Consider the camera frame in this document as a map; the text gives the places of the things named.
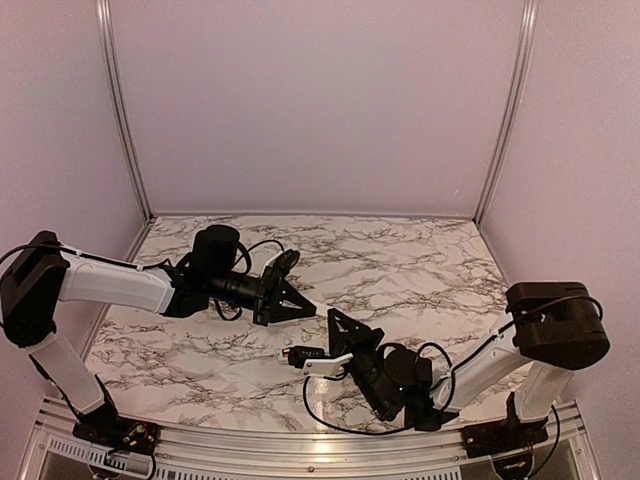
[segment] black bracket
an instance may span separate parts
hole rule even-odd
[[[104,393],[103,405],[87,415],[81,415],[67,402],[78,418],[78,423],[73,427],[73,436],[110,447],[114,452],[153,455],[160,433],[158,424],[120,416],[109,392],[100,379],[96,379]]]
[[[4,333],[20,348],[40,343],[56,332],[53,313],[69,263],[55,247],[53,232],[42,231],[0,278]]]
[[[506,418],[462,429],[467,456],[495,455],[545,442],[549,439],[546,423],[546,419],[535,423],[520,422],[516,415],[515,394],[511,393],[507,400]]]

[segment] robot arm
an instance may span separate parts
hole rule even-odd
[[[244,273],[233,271],[238,250],[246,260]],[[157,425],[118,414],[99,379],[56,334],[57,302],[102,302],[183,318],[209,308],[214,299],[253,310],[254,323],[266,326],[315,314],[315,307],[285,280],[299,256],[285,251],[260,277],[249,275],[251,258],[239,233],[213,225],[198,232],[193,251],[176,267],[164,262],[140,266],[84,253],[43,231],[0,278],[2,326],[9,341],[24,349],[62,392],[79,420],[75,436],[148,455],[155,448]]]
[[[292,347],[283,359],[305,375],[350,374],[378,419],[404,408],[405,427],[437,430],[481,392],[533,362],[507,402],[507,418],[467,427],[469,457],[525,447],[547,439],[552,403],[574,374],[609,350],[602,308],[580,283],[519,283],[507,292],[507,313],[456,358],[446,372],[401,344],[381,344],[384,332],[328,311],[329,355]]]

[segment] lavender wall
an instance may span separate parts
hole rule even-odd
[[[483,230],[510,282],[577,279],[610,354],[573,385],[603,478],[640,478],[640,5],[542,2],[529,79]]]
[[[142,226],[109,101],[94,5],[0,3],[0,253],[51,229],[65,243],[122,256]],[[97,307],[62,307],[56,321],[79,346]],[[4,335],[0,365],[0,476],[9,479],[45,385]]]
[[[522,1],[112,4],[157,212],[473,215]]]

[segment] wire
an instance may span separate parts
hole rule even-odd
[[[512,326],[516,325],[516,323],[520,323],[522,322],[523,319],[526,319],[527,317],[531,317],[534,315],[538,315],[541,312],[543,312],[544,310],[547,310],[550,307],[554,307],[556,305],[560,305],[561,303],[565,303],[565,302],[569,302],[572,300],[586,300],[588,302],[593,303],[596,308],[598,309],[598,318],[600,319],[600,321],[603,320],[604,318],[604,308],[602,307],[602,304],[596,300],[593,297],[587,296],[587,295],[572,295],[570,297],[562,297],[562,298],[558,298],[556,300],[552,300],[551,302],[545,303],[544,305],[540,305],[537,308],[534,308],[533,310],[528,311],[527,313],[525,313],[524,315],[521,315],[520,317],[517,318],[517,320],[512,320],[509,323],[503,325],[502,327],[500,327],[500,329],[498,330],[498,335],[491,335],[489,338],[487,338],[482,345],[480,345],[471,355],[469,355],[467,358],[465,358],[462,362],[458,363],[455,367],[453,367],[452,371],[456,371],[461,369],[462,367],[464,367],[466,364],[468,364],[471,360],[473,360],[474,358],[476,358],[478,355],[480,355],[480,353],[487,348],[487,346],[489,346],[494,340],[496,340],[498,338],[498,336],[502,335],[504,332],[506,332],[509,328],[511,328]],[[435,390],[436,388],[438,388],[441,384],[442,384],[443,380],[439,380],[432,388],[431,390]]]
[[[549,460],[551,460],[551,457],[557,450],[558,444],[560,443],[560,417],[558,416],[558,410],[556,410],[556,407],[554,405],[551,405],[551,411],[553,412],[554,417],[556,417],[556,439],[553,442],[553,446],[551,447],[551,450],[549,451],[549,454],[547,455],[547,457],[538,466],[538,468],[536,468],[533,472],[527,475],[526,479],[531,479],[540,473],[540,470],[542,470],[545,467],[545,465],[549,463]]]
[[[262,240],[261,242],[258,242],[255,245],[251,245],[248,250],[251,251],[254,248],[258,248],[261,245],[264,245],[266,243],[275,243],[276,245],[278,245],[280,247],[281,251],[284,252],[284,250],[285,250],[284,245],[282,244],[282,242],[280,240],[276,240],[275,238],[269,238],[267,240]]]
[[[151,480],[153,477],[156,476],[157,469],[158,469],[158,464],[156,463],[156,456],[152,453],[151,454],[151,473],[147,477],[147,480]]]
[[[420,346],[420,348],[416,352],[416,359],[413,363],[413,372],[414,372],[413,374],[416,377],[416,380],[418,378],[416,366],[418,364],[418,360],[421,358],[420,354],[425,350],[425,348],[428,348],[428,347],[433,347],[442,354],[445,361],[447,362],[447,365],[449,366],[449,374],[451,375],[451,386],[449,387],[449,396],[447,397],[447,401],[444,403],[442,408],[436,410],[432,415],[429,416],[429,419],[431,419],[433,417],[436,417],[440,414],[445,413],[446,409],[449,408],[449,405],[451,405],[451,402],[453,401],[453,396],[456,390],[456,374],[455,374],[455,370],[452,368],[453,362],[451,361],[451,357],[449,356],[447,351],[435,342],[425,342]]]
[[[250,252],[251,250],[254,250],[255,248],[258,248],[266,243],[275,243],[280,247],[280,250],[282,250],[284,252],[284,245],[282,244],[282,242],[280,240],[276,240],[275,238],[270,238],[268,240],[262,240],[261,242],[256,243],[255,245],[251,245],[249,248],[247,248],[247,252]],[[238,263],[240,263],[240,260],[242,260],[243,257],[238,257],[238,259],[236,260],[236,263],[233,264],[233,267],[235,267]]]
[[[121,449],[121,448],[113,448],[111,450],[109,450],[105,456],[104,456],[104,460],[102,461],[102,463],[105,466],[110,466],[107,465],[107,457],[110,457],[111,455],[113,455],[116,452],[126,452],[127,450]],[[149,476],[146,478],[146,480],[152,480],[153,477],[156,476],[156,471],[158,470],[158,463],[156,462],[156,456],[152,453],[151,455],[149,455],[151,457],[151,473],[149,474]],[[91,471],[91,473],[94,473],[93,470],[91,470],[91,466],[89,466],[89,470]]]
[[[588,302],[593,303],[598,308],[598,318],[600,319],[600,321],[602,321],[602,319],[604,318],[604,308],[602,307],[602,304],[598,300],[588,295],[572,295],[570,297],[558,298],[556,300],[552,300],[551,302],[545,303],[544,305],[540,305],[539,307],[534,308],[533,310],[530,310],[524,315],[518,317],[517,322],[520,323],[523,318],[526,318],[532,315],[537,315],[549,307],[554,307],[556,305],[569,302],[571,300],[586,300]]]
[[[331,378],[331,377],[324,377],[327,380],[331,380],[331,381],[339,381],[339,380],[343,380],[346,377],[346,375],[342,376],[342,377],[335,377],[335,378]],[[369,437],[382,437],[385,435],[392,435],[394,433],[400,433],[400,432],[404,432],[409,430],[411,427],[402,427],[402,428],[397,428],[395,430],[387,430],[386,432],[367,432],[364,430],[350,430],[348,428],[342,428],[339,427],[337,425],[332,425],[331,423],[321,419],[320,417],[318,417],[313,410],[311,410],[311,407],[309,406],[309,401],[307,400],[307,386],[309,385],[309,380],[311,379],[311,377],[307,377],[304,379],[304,383],[302,384],[302,401],[304,403],[304,408],[307,410],[307,413],[311,416],[311,418],[313,418],[316,422],[324,425],[325,427],[329,427],[332,428],[334,430],[337,430],[339,432],[344,432],[344,433],[353,433],[356,435],[367,435]]]

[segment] white marble pattern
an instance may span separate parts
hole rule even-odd
[[[382,327],[384,341],[416,348],[424,341],[460,353],[503,310],[497,268],[469,221],[314,216],[163,217],[137,260],[174,263],[195,233],[212,223],[238,228],[249,246],[277,238],[301,252],[289,280],[315,301]],[[252,252],[254,272],[277,250]],[[124,307],[109,310],[87,360],[120,411],[150,419],[231,429],[327,431],[304,410],[300,370],[277,363],[278,349],[327,347],[326,319],[315,317],[261,327],[251,312],[235,322],[215,310],[187,319]],[[434,361],[441,362],[433,352]],[[483,393],[457,421],[504,414],[508,391],[522,372]],[[311,405],[341,426],[380,430],[350,379],[315,380]]]

